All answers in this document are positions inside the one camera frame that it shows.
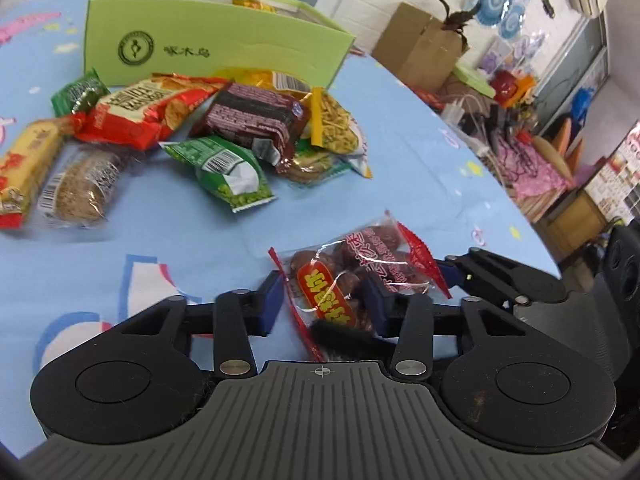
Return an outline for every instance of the metal screw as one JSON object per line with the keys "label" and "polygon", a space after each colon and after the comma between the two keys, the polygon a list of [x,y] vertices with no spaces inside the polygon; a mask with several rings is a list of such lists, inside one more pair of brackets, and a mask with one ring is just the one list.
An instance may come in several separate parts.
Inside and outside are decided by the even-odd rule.
{"label": "metal screw", "polygon": [[412,359],[406,359],[396,364],[396,371],[402,375],[422,375],[427,371],[427,365],[420,361],[414,361]]}
{"label": "metal screw", "polygon": [[226,375],[242,375],[251,370],[251,365],[242,359],[229,359],[220,365],[220,371]]}

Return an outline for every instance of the green box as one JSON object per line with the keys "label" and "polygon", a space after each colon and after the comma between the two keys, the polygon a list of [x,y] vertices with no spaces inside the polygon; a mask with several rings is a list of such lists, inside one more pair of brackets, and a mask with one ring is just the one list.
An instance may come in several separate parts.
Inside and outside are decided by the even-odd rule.
{"label": "green box", "polygon": [[231,0],[89,0],[84,69],[94,67],[108,86],[153,72],[209,76],[232,66],[329,86],[353,35],[304,2],[260,1],[277,12]]}

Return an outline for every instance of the green lid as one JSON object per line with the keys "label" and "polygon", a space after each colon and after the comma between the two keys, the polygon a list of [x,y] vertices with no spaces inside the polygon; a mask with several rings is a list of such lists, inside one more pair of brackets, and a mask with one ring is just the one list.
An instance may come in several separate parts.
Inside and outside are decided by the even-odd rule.
{"label": "green lid", "polygon": [[471,88],[487,96],[489,99],[495,97],[495,89],[480,75],[478,70],[458,62],[453,69],[453,74],[465,85],[471,86]]}

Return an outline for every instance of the green snack package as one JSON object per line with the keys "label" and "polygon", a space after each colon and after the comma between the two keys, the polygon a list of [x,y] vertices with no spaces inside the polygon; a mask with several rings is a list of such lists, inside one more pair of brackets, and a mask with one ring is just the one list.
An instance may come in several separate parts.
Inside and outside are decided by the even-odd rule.
{"label": "green snack package", "polygon": [[160,146],[176,160],[195,166],[200,185],[234,213],[276,198],[251,150],[221,137],[160,142]]}
{"label": "green snack package", "polygon": [[89,70],[80,79],[69,83],[51,97],[56,117],[78,112],[89,113],[98,99],[109,94],[109,89],[98,77],[95,69]]}

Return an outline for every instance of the poster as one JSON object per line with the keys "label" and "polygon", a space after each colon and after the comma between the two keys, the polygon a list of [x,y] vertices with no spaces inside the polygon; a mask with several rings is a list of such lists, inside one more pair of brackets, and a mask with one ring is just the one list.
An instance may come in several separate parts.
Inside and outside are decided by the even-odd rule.
{"label": "poster", "polygon": [[607,221],[640,218],[640,121],[631,129],[585,191]]}

